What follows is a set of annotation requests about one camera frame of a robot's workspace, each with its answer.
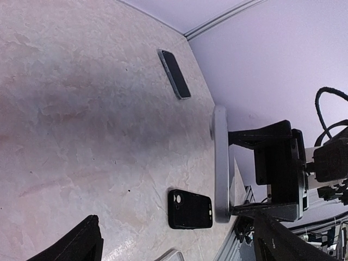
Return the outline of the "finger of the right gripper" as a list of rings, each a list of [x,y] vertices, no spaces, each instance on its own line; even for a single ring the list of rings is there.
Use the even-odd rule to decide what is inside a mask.
[[[228,145],[258,148],[288,140],[291,137],[291,124],[288,120],[283,120],[258,129],[228,132]]]
[[[230,214],[254,218],[259,212],[280,221],[295,221],[299,217],[296,203],[250,203],[232,207]]]

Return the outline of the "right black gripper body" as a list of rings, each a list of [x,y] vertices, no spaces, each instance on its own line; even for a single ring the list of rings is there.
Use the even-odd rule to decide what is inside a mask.
[[[306,156],[302,132],[291,130],[291,138],[276,140],[254,150],[256,183],[267,185],[269,203],[297,203],[309,207]]]

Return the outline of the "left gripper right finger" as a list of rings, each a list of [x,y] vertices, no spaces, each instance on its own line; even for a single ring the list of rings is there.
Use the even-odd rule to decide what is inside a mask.
[[[256,260],[335,260],[261,212],[254,218],[253,244]]]

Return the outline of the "black phone case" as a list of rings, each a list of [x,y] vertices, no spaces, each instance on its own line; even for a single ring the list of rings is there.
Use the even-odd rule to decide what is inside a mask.
[[[208,196],[173,189],[167,193],[168,224],[172,229],[205,229],[213,225]]]

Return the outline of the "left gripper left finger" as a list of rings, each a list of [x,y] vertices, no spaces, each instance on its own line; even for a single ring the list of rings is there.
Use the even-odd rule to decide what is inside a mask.
[[[30,260],[102,260],[104,239],[97,215],[89,215],[55,244]]]

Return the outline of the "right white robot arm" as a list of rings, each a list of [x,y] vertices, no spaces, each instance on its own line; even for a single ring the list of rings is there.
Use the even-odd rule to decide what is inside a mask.
[[[230,206],[229,214],[253,218],[261,211],[279,221],[294,222],[309,207],[308,190],[333,185],[339,187],[324,198],[338,198],[347,204],[347,129],[335,136],[330,134],[335,127],[347,127],[347,120],[326,126],[319,104],[324,92],[347,99],[347,94],[334,88],[322,87],[317,91],[315,108],[324,131],[312,148],[305,148],[302,132],[293,129],[288,120],[228,132],[229,145],[254,152],[256,183],[267,185],[270,190],[266,203]]]

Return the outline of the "black phone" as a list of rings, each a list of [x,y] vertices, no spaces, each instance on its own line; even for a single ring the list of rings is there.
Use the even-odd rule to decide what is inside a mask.
[[[230,181],[227,111],[221,105],[213,110],[210,132],[214,142],[214,210],[217,223],[230,220]]]

